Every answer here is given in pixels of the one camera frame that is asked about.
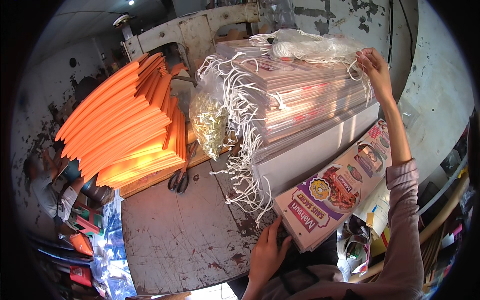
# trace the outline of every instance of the scissors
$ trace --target scissors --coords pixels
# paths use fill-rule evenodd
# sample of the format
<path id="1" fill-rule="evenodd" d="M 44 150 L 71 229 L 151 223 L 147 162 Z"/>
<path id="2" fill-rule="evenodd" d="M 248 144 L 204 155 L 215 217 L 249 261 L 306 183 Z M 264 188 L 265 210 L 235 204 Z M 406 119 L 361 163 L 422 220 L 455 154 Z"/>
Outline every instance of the scissors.
<path id="1" fill-rule="evenodd" d="M 195 153 L 197 146 L 198 141 L 193 142 L 193 144 L 190 146 L 190 151 L 188 153 L 187 160 L 183 164 L 183 167 L 175 171 L 175 173 L 173 173 L 170 177 L 170 180 L 168 180 L 167 187 L 169 191 L 175 191 L 177 194 L 182 194 L 187 189 L 189 180 L 187 166 L 193 154 Z"/>

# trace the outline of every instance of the bag of small items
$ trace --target bag of small items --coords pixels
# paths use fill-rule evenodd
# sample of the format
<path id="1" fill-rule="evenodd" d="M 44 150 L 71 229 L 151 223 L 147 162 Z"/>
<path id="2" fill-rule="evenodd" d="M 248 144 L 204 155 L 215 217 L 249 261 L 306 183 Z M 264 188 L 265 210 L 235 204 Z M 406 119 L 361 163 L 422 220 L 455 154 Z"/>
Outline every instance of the bag of small items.
<path id="1" fill-rule="evenodd" d="M 189 107 L 192 129 L 203 151 L 217 160 L 228 118 L 223 106 L 223 82 L 213 72 L 209 72 L 199 81 L 196 92 Z"/>

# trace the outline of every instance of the stack of orange folders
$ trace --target stack of orange folders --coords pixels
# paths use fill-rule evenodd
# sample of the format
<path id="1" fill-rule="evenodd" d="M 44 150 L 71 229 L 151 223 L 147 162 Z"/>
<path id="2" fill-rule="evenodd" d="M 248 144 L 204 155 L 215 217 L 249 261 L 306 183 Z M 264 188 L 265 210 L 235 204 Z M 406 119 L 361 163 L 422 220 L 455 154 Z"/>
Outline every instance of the stack of orange folders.
<path id="1" fill-rule="evenodd" d="M 172 71 L 170 72 L 170 74 L 172 74 L 172 76 L 178 75 L 182 69 L 185 70 L 185 71 L 188 71 L 188 68 L 185 67 L 185 65 L 183 64 L 183 62 L 178 63 L 178 64 L 176 64 L 176 65 L 173 66 Z"/>
<path id="2" fill-rule="evenodd" d="M 115 189 L 186 160 L 185 117 L 170 97 L 162 53 L 140 58 L 98 86 L 57 133 L 62 157 L 79 159 L 85 182 Z"/>

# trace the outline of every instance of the gray shirt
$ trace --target gray shirt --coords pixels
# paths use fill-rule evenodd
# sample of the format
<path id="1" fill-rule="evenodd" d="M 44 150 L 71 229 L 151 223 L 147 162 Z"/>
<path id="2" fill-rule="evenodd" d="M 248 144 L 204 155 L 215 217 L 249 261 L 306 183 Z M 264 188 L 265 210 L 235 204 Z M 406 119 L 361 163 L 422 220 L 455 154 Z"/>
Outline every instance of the gray shirt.
<path id="1" fill-rule="evenodd" d="M 32 189 L 43 210 L 51 218 L 56 216 L 58 194 L 52 188 L 51 171 L 40 172 L 37 178 L 32 181 Z"/>

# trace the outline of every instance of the person's hand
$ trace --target person's hand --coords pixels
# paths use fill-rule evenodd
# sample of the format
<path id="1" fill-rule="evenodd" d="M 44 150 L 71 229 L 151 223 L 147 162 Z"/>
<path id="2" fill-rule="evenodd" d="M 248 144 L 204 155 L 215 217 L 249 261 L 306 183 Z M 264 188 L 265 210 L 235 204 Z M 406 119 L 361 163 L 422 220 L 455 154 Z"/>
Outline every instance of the person's hand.
<path id="1" fill-rule="evenodd" d="M 45 148 L 42 151 L 42 158 L 47 159 L 47 157 L 50 157 L 50 153 L 48 152 L 48 148 Z"/>
<path id="2" fill-rule="evenodd" d="M 280 251 L 276 245 L 276 235 L 281 222 L 282 216 L 279 216 L 272 225 L 266 227 L 252 250 L 248 279 L 259 288 L 278 270 L 290 247 L 292 237 L 284 239 Z"/>
<path id="3" fill-rule="evenodd" d="M 362 51 L 357 51 L 357 56 L 358 66 L 363 68 L 363 71 L 370 78 L 370 83 L 380 105 L 383 106 L 387 101 L 395 102 L 392 96 L 388 64 L 377 49 L 365 48 Z"/>

